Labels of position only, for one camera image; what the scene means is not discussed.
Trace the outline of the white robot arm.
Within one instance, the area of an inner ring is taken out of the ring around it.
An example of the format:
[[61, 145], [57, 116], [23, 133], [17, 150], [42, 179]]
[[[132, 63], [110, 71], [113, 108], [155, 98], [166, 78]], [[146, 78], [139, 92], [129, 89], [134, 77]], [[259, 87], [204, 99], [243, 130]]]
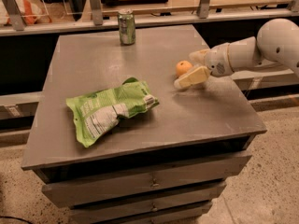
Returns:
[[174, 86], [179, 90], [203, 83], [210, 76], [228, 77], [277, 65], [299, 76], [299, 27], [290, 20], [273, 19], [256, 36], [198, 50], [189, 57], [195, 66], [175, 80]]

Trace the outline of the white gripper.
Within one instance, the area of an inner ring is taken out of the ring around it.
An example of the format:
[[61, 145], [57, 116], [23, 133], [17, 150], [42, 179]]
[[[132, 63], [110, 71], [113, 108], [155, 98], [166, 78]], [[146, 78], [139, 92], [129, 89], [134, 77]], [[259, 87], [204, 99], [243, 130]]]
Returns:
[[189, 54], [193, 63], [205, 65], [195, 66], [174, 82], [176, 89], [187, 89], [192, 85], [207, 81], [210, 74], [213, 77], [226, 77], [233, 73], [228, 59], [229, 44], [224, 43], [212, 49], [201, 49]]

